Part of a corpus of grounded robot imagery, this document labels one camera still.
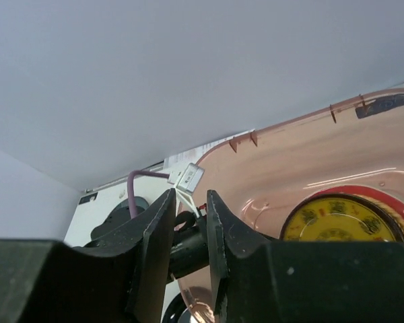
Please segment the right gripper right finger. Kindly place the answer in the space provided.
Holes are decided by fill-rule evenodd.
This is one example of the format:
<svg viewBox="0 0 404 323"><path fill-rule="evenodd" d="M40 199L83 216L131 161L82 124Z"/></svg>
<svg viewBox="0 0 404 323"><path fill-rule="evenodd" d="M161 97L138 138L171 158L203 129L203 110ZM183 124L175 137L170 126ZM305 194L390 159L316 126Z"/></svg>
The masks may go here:
<svg viewBox="0 0 404 323"><path fill-rule="evenodd" d="M404 322L403 242L286 242L207 193L217 322Z"/></svg>

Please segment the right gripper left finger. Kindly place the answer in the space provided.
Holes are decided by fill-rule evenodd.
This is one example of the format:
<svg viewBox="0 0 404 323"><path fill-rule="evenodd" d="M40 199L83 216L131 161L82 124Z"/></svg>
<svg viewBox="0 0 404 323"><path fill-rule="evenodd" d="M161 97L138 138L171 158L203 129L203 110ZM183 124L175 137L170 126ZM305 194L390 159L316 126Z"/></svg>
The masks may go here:
<svg viewBox="0 0 404 323"><path fill-rule="evenodd" d="M159 322L175 217L169 189L86 247L0 239L0 322Z"/></svg>

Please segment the yellow patterned plate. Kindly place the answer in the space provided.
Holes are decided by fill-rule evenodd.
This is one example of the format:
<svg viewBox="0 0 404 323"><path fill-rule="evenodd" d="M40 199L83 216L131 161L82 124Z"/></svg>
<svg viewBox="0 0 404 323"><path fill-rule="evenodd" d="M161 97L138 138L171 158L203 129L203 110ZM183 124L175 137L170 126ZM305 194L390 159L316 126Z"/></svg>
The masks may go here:
<svg viewBox="0 0 404 323"><path fill-rule="evenodd" d="M280 239L300 242L400 242L404 230L388 210L362 196L319 194L297 205Z"/></svg>

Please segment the red and teal plate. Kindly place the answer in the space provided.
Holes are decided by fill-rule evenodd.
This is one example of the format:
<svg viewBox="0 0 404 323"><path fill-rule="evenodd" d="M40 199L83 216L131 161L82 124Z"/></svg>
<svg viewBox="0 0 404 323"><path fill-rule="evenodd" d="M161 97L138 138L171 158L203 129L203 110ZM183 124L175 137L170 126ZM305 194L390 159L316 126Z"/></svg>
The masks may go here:
<svg viewBox="0 0 404 323"><path fill-rule="evenodd" d="M401 199L376 188L351 184L325 188L310 195L309 198L329 193L352 194L377 204L383 210L388 211L404 233L404 202Z"/></svg>

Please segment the glossy black plate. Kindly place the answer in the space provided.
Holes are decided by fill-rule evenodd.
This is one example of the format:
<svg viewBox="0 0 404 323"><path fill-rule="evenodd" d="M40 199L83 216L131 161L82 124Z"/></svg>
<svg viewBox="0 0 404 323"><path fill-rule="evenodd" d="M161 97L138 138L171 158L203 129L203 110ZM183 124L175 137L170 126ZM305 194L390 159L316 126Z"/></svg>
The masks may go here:
<svg viewBox="0 0 404 323"><path fill-rule="evenodd" d="M182 295L179 293L167 306L161 323L196 323L190 309L188 309Z"/></svg>

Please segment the woven bamboo plate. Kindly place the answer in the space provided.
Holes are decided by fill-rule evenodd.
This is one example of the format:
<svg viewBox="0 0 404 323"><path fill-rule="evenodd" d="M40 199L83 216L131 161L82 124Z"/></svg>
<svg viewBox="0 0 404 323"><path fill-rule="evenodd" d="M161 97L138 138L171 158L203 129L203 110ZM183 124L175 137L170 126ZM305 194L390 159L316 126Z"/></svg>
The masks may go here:
<svg viewBox="0 0 404 323"><path fill-rule="evenodd" d="M357 194L358 197L362 197L366 201L374 203L376 206L380 207L383 211L388 213L396 224L399 225L401 231L404 233L404 203L392 196L388 196L388 201L380 201L370 196L365 196L362 194Z"/></svg>

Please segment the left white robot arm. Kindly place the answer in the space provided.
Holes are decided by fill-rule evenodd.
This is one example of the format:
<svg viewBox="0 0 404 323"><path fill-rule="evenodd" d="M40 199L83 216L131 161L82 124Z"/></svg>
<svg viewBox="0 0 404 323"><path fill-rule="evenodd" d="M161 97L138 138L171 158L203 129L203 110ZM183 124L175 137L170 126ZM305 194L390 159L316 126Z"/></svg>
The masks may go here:
<svg viewBox="0 0 404 323"><path fill-rule="evenodd" d="M118 204L104 220L91 232L92 241L87 247L94 246L94 240L130 220L127 201ZM182 211L176 216L174 239L170 252L167 282L185 277L209 264L208 247L205 234L200 232L195 216L190 211Z"/></svg>

